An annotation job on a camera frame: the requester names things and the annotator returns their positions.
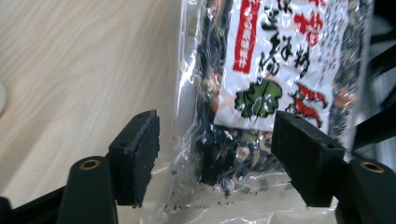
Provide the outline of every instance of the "green leaf illustration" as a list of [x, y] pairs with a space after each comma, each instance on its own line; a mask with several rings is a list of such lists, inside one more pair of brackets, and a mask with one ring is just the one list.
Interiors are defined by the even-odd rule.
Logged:
[[241, 111], [242, 118], [257, 116], [267, 118], [278, 108], [278, 99], [282, 97], [282, 88], [272, 80], [259, 78], [251, 83], [247, 91], [238, 91], [235, 109]]

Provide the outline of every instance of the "plastic bag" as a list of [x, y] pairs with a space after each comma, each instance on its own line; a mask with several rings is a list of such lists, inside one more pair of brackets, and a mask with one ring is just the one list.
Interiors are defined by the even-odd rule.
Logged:
[[348, 147], [372, 4], [183, 2], [168, 214], [193, 223], [222, 207], [243, 213], [241, 204], [256, 213], [305, 210], [270, 152], [275, 112], [302, 116]]

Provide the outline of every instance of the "package label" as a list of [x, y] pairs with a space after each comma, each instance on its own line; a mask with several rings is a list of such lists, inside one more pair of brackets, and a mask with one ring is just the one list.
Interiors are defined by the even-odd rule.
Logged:
[[272, 131], [277, 110], [327, 132], [347, 0], [234, 0], [215, 124]]

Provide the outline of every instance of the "black metal frame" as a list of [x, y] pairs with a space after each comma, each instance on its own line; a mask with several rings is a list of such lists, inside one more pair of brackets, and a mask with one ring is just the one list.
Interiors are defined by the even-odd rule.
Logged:
[[[355, 146], [382, 141], [396, 135], [396, 105], [358, 126]], [[389, 129], [368, 134], [367, 126]], [[329, 207], [332, 196], [339, 204], [339, 224], [396, 223], [396, 174], [386, 165], [353, 155], [344, 161], [346, 150], [305, 119], [276, 112], [271, 151], [280, 160], [308, 206]]]
[[[383, 43], [396, 40], [396, 17], [394, 10], [388, 6], [385, 0], [375, 0], [374, 14], [385, 18], [392, 26], [393, 29], [383, 35], [374, 35], [371, 37], [371, 44]], [[388, 70], [396, 67], [396, 45], [380, 53], [374, 57], [369, 63], [371, 70], [369, 78], [378, 77], [388, 72]], [[382, 108], [387, 108], [396, 103], [396, 86], [389, 93], [388, 97], [381, 104]]]
[[0, 197], [0, 223], [118, 223], [118, 205], [141, 207], [157, 158], [160, 121], [155, 111], [135, 116], [105, 157], [89, 157], [70, 169], [65, 187], [11, 209]]

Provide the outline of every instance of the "wood grain surface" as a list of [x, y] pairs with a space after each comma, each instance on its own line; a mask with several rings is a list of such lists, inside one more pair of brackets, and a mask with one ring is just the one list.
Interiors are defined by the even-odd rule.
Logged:
[[104, 156], [137, 113], [157, 109], [161, 151], [141, 209], [169, 186], [177, 83], [178, 0], [1, 0], [0, 195], [12, 206], [63, 186], [71, 165]]

